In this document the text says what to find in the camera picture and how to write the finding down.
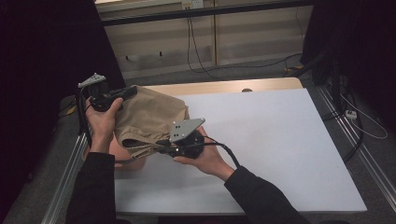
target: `person's right hand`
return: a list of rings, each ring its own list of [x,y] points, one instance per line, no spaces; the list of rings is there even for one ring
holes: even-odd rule
[[[207,136],[204,128],[201,126],[197,129],[203,136]],[[205,138],[205,142],[211,142],[210,139]],[[196,159],[187,157],[174,157],[174,161],[189,164],[197,167],[200,171],[208,175],[215,175],[218,178],[226,181],[230,175],[233,174],[234,169],[229,166],[220,156],[216,146],[206,146],[203,152]]]

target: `black curtain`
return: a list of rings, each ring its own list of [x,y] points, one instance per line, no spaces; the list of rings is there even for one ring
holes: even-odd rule
[[[396,15],[393,1],[317,1],[308,25],[301,62],[321,52],[339,62],[340,75],[377,112],[386,126],[396,127]],[[322,84],[331,75],[330,57],[313,67]]]
[[[0,0],[0,49],[3,220],[46,152],[60,101],[94,72],[125,83],[92,0]]]

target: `white table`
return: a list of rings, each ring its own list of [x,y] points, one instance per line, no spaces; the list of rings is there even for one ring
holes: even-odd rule
[[[177,96],[191,118],[205,118],[209,136],[241,165],[277,185],[300,212],[366,211],[305,89]],[[228,154],[222,157],[233,165]],[[221,180],[166,155],[144,168],[116,172],[117,212],[148,215],[238,215]]]

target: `beige fabric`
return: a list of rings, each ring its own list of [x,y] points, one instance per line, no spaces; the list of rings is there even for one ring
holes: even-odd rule
[[[117,113],[114,133],[132,157],[147,157],[155,153],[158,140],[169,139],[173,121],[188,118],[182,100],[137,86],[137,95]]]

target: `electrical outlet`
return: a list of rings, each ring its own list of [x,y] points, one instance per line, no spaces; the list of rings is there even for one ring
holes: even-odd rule
[[[356,119],[358,115],[356,114],[356,111],[353,110],[346,110],[346,118],[347,119]]]
[[[192,3],[191,3],[191,1],[184,1],[184,2],[181,2],[181,9],[182,9],[182,10],[189,10],[189,9],[192,9]]]
[[[203,8],[204,7],[204,0],[198,0],[198,1],[191,1],[192,3],[192,8]]]

